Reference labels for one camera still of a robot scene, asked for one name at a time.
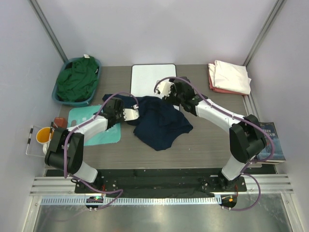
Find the navy blue t shirt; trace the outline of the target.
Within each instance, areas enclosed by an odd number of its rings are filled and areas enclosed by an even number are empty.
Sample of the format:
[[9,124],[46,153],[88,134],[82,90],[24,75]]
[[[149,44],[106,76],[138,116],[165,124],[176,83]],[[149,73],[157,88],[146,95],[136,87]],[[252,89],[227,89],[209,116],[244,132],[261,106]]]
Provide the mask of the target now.
[[134,135],[154,150],[170,148],[178,136],[193,129],[182,112],[162,99],[144,96],[137,100],[140,116],[127,123],[135,126]]

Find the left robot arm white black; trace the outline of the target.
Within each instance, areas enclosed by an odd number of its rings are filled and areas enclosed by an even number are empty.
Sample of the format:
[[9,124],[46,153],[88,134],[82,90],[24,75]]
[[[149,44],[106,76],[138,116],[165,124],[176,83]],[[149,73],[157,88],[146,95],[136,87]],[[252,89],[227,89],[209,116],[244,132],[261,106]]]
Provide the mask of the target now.
[[93,193],[102,189],[100,172],[84,162],[84,144],[97,134],[104,132],[123,121],[124,102],[111,98],[98,115],[75,127],[54,130],[52,140],[45,155],[45,164],[86,182]]

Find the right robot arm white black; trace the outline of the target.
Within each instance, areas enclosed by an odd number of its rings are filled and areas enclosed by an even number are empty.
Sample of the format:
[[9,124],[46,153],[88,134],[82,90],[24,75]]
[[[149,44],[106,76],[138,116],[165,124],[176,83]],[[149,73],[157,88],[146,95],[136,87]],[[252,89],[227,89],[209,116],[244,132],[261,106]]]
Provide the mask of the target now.
[[196,93],[186,77],[157,82],[154,92],[163,100],[199,118],[206,119],[229,135],[231,157],[218,174],[220,189],[234,188],[245,167],[267,145],[256,116],[242,116],[220,107],[205,95]]

